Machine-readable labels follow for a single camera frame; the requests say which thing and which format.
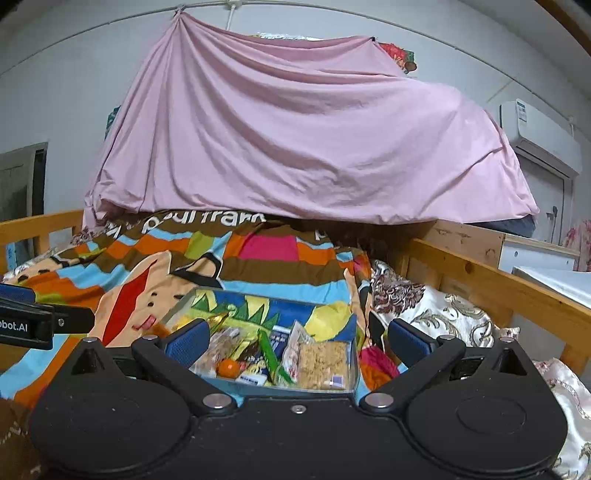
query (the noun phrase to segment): cartoon character print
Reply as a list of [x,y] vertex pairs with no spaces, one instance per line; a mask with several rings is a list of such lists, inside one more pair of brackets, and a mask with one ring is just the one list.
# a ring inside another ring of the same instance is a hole
[[146,333],[168,333],[162,318],[197,284],[217,286],[221,262],[206,253],[188,267],[171,274],[170,251],[144,258],[125,282],[101,298],[95,313],[95,336],[108,346],[129,346]]
[[23,282],[25,280],[28,280],[29,278],[35,277],[36,275],[41,275],[43,273],[53,272],[55,270],[59,270],[60,268],[63,268],[64,266],[66,266],[66,267],[69,266],[69,263],[67,263],[67,262],[65,262],[65,263],[66,264],[64,265],[63,262],[60,262],[53,257],[47,257],[47,258],[44,258],[43,260],[35,263],[34,265],[31,265],[30,267],[25,268],[24,270],[19,272],[18,275],[15,275],[14,277],[5,280],[4,283],[7,283],[9,285],[17,285],[20,282]]
[[178,268],[173,274],[195,285],[209,288],[222,288],[217,279],[222,270],[222,261],[211,252],[204,253],[188,267]]

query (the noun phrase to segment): orange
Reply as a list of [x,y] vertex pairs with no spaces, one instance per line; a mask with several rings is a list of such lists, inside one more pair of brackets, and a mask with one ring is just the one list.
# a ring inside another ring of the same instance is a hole
[[217,374],[223,378],[236,378],[240,375],[240,365],[238,362],[226,358],[217,366]]

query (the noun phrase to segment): pink fabric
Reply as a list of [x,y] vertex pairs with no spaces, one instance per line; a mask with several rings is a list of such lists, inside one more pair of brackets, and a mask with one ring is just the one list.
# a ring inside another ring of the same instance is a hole
[[378,371],[384,372],[390,378],[396,378],[400,375],[398,367],[392,359],[382,352],[376,345],[364,348],[359,353],[359,360],[364,364],[371,365]]
[[538,209],[507,138],[367,37],[263,40],[177,15],[100,154],[85,225],[123,211],[483,222]]
[[281,260],[297,262],[297,240],[294,236],[251,236],[242,247],[239,258],[248,260]]
[[575,271],[591,271],[591,220],[576,223],[564,237],[562,246],[581,253],[574,263]]

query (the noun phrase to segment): air conditioner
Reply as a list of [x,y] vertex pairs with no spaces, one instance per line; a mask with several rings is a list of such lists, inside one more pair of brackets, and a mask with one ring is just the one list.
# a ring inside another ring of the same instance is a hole
[[515,153],[563,179],[583,171],[581,147],[556,122],[517,99],[501,105],[501,127]]

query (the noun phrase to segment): white wall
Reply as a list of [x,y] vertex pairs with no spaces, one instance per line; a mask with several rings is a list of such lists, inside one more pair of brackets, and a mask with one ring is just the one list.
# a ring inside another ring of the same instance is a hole
[[[516,97],[565,129],[565,117],[574,115],[585,165],[574,186],[573,219],[591,218],[591,144],[586,140],[591,138],[591,104],[526,42],[457,0],[316,3],[378,17],[399,27],[325,9],[244,5],[235,12],[232,29],[320,38],[374,35],[415,51],[419,79],[459,88],[496,118],[498,104]],[[69,35],[174,4],[170,0],[70,1],[25,25],[0,46],[0,72],[5,72],[0,74],[0,152],[49,142],[47,212],[81,207],[107,115],[122,102],[172,12],[103,25],[19,62]],[[228,17],[224,6],[188,11],[219,27],[225,26]]]

